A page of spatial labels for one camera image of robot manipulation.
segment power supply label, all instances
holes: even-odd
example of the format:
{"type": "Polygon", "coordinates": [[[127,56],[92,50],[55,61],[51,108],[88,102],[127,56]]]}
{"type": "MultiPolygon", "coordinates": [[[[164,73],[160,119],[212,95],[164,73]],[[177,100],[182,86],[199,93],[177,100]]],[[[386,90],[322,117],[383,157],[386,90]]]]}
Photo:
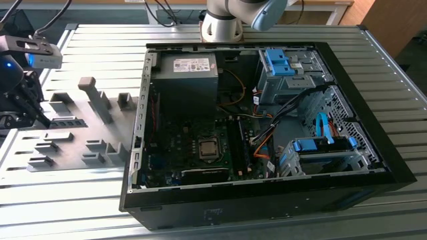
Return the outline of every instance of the power supply label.
{"type": "Polygon", "coordinates": [[[208,71],[211,71],[208,58],[176,59],[173,61],[175,73],[208,72],[208,71]]]}

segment motherboard chip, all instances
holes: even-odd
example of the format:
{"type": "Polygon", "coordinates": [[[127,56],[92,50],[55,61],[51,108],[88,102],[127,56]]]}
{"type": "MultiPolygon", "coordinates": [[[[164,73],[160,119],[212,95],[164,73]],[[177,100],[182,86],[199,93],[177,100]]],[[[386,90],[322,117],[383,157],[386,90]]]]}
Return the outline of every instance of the motherboard chip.
{"type": "Polygon", "coordinates": [[[220,157],[216,138],[199,139],[199,156],[202,160],[218,159],[220,157]]]}

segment sticker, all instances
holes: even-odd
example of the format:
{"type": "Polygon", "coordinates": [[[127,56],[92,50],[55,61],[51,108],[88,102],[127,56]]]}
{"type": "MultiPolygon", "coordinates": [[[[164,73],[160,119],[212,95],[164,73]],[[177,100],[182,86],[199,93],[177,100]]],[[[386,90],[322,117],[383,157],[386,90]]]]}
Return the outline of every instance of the sticker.
{"type": "Polygon", "coordinates": [[[303,65],[300,63],[291,63],[291,68],[294,69],[302,69],[303,65]]]}
{"type": "Polygon", "coordinates": [[[208,71],[211,71],[208,58],[175,59],[173,61],[173,73],[208,71]]]}
{"type": "Polygon", "coordinates": [[[268,163],[267,163],[267,168],[270,169],[270,171],[275,172],[276,167],[271,161],[268,161],[268,163]]]}
{"type": "Polygon", "coordinates": [[[254,96],[254,104],[260,105],[260,97],[254,96]]]}

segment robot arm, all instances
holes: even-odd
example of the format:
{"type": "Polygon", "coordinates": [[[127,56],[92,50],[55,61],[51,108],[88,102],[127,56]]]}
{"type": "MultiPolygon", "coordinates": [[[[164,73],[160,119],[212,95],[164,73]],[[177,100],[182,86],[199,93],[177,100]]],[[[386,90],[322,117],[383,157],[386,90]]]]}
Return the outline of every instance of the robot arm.
{"type": "Polygon", "coordinates": [[[32,67],[47,68],[61,67],[61,54],[44,38],[0,36],[0,130],[31,127],[35,121],[49,128],[51,120],[40,106],[44,97],[39,75],[24,72],[11,54],[25,54],[32,67]]]}
{"type": "Polygon", "coordinates": [[[267,31],[278,22],[287,0],[208,0],[202,36],[207,42],[238,42],[242,22],[267,31]]]}

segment floor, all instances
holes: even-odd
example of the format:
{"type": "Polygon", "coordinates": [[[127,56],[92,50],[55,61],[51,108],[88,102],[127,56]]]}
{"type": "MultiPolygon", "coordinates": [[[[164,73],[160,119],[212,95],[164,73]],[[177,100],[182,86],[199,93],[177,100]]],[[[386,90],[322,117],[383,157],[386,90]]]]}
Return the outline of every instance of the floor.
{"type": "Polygon", "coordinates": [[[406,74],[422,92],[427,94],[427,42],[420,44],[414,39],[407,44],[395,61],[399,65],[408,65],[406,74]]]}

